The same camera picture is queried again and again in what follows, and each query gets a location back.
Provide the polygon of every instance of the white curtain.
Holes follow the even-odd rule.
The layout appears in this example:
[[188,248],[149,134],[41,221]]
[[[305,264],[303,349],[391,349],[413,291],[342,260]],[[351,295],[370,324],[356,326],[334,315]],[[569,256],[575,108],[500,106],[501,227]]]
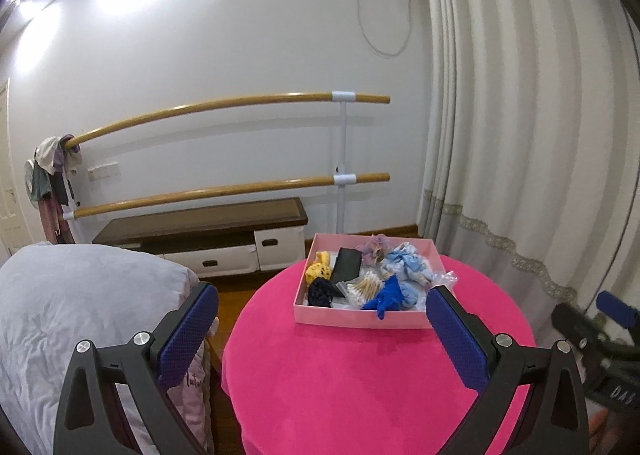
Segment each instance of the white curtain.
[[558,300],[585,308],[624,271],[640,149],[628,16],[619,0],[430,11],[420,232],[511,294],[542,343]]

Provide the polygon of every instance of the pink box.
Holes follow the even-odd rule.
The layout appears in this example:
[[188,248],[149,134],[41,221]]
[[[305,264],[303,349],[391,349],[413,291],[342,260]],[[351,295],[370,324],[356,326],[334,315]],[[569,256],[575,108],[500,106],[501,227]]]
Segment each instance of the pink box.
[[[370,237],[362,235],[329,235],[316,233],[311,245],[309,256],[306,258],[305,268],[300,279],[298,293],[293,301],[293,314],[298,323],[312,325],[327,325],[331,327],[351,327],[358,329],[430,329],[426,313],[422,311],[395,311],[385,313],[383,320],[378,319],[374,310],[332,309],[303,305],[306,294],[305,271],[313,263],[316,251],[335,251],[341,247],[355,249],[357,245],[364,245]],[[424,239],[398,239],[389,237],[389,242],[396,247],[404,242],[415,245],[418,252],[428,261],[435,273],[444,273],[445,269],[440,261],[440,255],[433,241]]]

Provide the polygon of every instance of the yellow object with black spots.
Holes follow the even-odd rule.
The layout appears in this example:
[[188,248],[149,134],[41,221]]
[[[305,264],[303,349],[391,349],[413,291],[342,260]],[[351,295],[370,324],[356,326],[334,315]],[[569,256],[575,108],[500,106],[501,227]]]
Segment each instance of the yellow object with black spots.
[[316,261],[305,272],[305,281],[310,285],[316,278],[331,278],[331,255],[326,251],[316,253]]

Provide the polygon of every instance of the white drawer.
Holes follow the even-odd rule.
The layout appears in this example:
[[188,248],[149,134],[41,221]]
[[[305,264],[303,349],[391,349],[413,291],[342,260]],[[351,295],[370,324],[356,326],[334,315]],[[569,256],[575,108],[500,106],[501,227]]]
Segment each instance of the white drawer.
[[238,245],[203,251],[166,253],[165,260],[175,261],[189,267],[201,278],[206,276],[241,275],[254,273],[260,269],[255,245]]
[[284,269],[305,259],[303,227],[254,231],[261,271]]

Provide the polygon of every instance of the door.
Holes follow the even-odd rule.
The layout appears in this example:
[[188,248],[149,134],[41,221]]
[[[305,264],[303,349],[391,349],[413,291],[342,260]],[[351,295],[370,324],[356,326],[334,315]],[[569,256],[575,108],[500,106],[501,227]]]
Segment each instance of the door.
[[18,197],[9,159],[7,134],[8,83],[0,85],[0,240],[10,255],[31,244],[27,225],[18,205]]

